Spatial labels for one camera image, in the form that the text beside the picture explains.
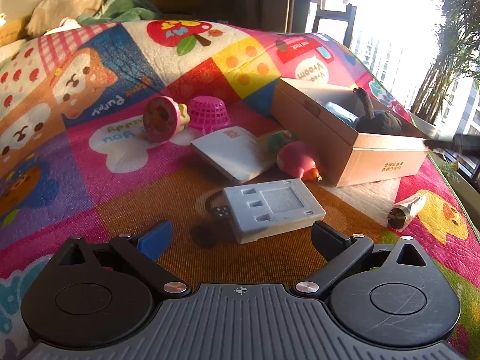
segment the red stamp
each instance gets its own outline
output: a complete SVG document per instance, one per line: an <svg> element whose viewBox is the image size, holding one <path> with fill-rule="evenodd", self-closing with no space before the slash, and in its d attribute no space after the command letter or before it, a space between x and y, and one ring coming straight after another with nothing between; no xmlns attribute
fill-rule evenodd
<svg viewBox="0 0 480 360"><path fill-rule="evenodd" d="M235 130L227 130L223 132L229 138L237 138L240 136Z"/></svg>

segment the stuffed toy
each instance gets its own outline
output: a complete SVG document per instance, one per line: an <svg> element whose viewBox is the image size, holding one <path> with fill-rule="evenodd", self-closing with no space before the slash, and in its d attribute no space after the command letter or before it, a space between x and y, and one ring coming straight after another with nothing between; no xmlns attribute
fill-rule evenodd
<svg viewBox="0 0 480 360"><path fill-rule="evenodd" d="M362 88L353 90L363 104L365 115L358 122L355 130L367 134L402 135L402 122L387 111L374 111L368 93Z"/></svg>

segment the metal screw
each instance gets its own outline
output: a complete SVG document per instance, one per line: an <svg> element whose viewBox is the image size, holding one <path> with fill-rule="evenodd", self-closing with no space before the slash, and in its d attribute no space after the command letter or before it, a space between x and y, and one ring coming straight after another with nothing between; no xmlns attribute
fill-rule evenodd
<svg viewBox="0 0 480 360"><path fill-rule="evenodd" d="M187 285L179 281L171 281L163 286L163 290L171 294L181 294L187 290Z"/></svg>
<svg viewBox="0 0 480 360"><path fill-rule="evenodd" d="M313 292L317 292L318 289L317 283L311 282L311 281L301 281L300 283L297 283L295 286L295 289L298 292L302 292L304 294L311 294Z"/></svg>

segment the blue gripper pad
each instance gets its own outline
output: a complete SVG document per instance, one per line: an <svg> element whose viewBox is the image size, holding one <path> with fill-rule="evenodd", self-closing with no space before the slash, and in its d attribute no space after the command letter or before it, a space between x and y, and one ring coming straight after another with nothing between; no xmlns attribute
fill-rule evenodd
<svg viewBox="0 0 480 360"><path fill-rule="evenodd" d="M148 258L157 261L171 243L172 225L169 221L162 221L153 230L138 239L137 249Z"/></svg>

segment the palm leaves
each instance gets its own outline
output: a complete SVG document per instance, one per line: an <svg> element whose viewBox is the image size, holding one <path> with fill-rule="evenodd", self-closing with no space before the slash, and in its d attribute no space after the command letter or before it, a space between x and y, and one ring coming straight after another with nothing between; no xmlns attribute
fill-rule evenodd
<svg viewBox="0 0 480 360"><path fill-rule="evenodd" d="M410 109L434 123L450 85L460 77L480 83L480 0L442 0L445 20L438 26L440 52L430 66Z"/></svg>

